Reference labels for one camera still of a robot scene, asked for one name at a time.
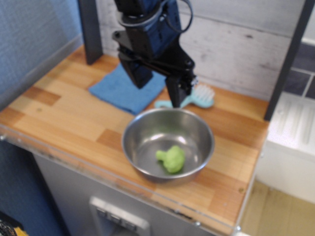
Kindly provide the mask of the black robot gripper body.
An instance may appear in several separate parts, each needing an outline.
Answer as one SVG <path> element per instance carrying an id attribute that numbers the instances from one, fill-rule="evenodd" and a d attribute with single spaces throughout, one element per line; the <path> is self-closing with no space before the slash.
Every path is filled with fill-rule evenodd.
<path id="1" fill-rule="evenodd" d="M 175 0 L 117 0 L 117 20 L 125 29 L 112 38 L 119 55 L 138 59 L 149 70 L 165 76 L 190 75 L 194 62 L 181 48 L 181 27 Z"/>

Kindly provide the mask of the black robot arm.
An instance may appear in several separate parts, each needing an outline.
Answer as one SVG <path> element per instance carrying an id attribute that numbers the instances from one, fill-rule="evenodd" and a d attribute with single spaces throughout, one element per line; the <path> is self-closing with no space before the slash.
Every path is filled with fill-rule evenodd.
<path id="1" fill-rule="evenodd" d="M 182 49 L 181 26 L 175 0 L 117 0 L 117 20 L 124 30 L 112 34 L 119 59 L 132 82 L 143 88 L 158 72 L 165 83 L 172 106 L 179 108 L 197 82 L 195 63 Z"/>

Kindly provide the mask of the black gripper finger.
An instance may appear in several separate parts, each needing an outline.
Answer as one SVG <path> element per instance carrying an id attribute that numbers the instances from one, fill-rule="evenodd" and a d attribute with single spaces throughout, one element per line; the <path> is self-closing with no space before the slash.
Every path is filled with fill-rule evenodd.
<path id="1" fill-rule="evenodd" d="M 179 108 L 184 99 L 191 94 L 193 76 L 170 75 L 165 79 L 169 98 L 174 108 Z"/>
<path id="2" fill-rule="evenodd" d="M 126 55 L 119 55 L 119 60 L 125 72 L 138 89 L 143 88 L 152 79 L 152 71 L 146 68 L 140 60 L 127 57 Z"/>

